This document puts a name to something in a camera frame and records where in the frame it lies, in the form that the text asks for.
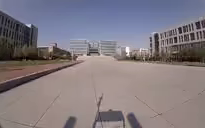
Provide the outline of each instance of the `road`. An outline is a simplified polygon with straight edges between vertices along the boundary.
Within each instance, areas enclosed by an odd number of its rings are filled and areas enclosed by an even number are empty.
[[[89,57],[0,94],[5,128],[90,128],[100,111],[130,113],[142,128],[205,128],[205,68]],[[126,118],[126,127],[131,124]]]

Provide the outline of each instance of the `distant building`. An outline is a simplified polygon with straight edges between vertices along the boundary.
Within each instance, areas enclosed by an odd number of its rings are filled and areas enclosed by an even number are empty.
[[[173,55],[185,49],[205,48],[205,17],[159,33],[159,54]]]
[[[159,33],[154,32],[150,36],[150,49],[149,53],[151,57],[159,56]]]
[[[58,48],[57,43],[53,43],[56,45],[49,45],[49,46],[39,46],[38,49],[38,56],[43,57],[45,59],[52,59],[56,57],[62,57],[62,56],[69,56],[71,55],[70,52]]]
[[[146,48],[139,48],[139,49],[134,49],[131,51],[132,56],[136,57],[149,57],[150,51],[149,49]]]
[[[121,57],[121,58],[126,58],[126,47],[123,47],[123,46],[119,46],[117,47],[117,50],[116,50],[116,53],[118,57]]]
[[[70,52],[77,56],[89,54],[89,43],[87,40],[70,40]]]
[[[125,47],[126,56],[130,57],[130,47]]]
[[[98,56],[100,55],[99,53],[99,42],[92,40],[89,41],[89,55],[90,56]]]
[[[38,28],[34,25],[25,25],[0,11],[0,39],[13,47],[37,47]]]
[[[99,42],[100,55],[114,56],[116,53],[116,49],[117,49],[117,42],[116,41],[101,40]]]

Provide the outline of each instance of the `blue sky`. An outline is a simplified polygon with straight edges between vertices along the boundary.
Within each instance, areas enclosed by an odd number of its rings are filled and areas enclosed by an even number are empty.
[[[205,0],[0,0],[0,9],[39,29],[38,45],[70,39],[149,46],[149,35],[205,16]]]

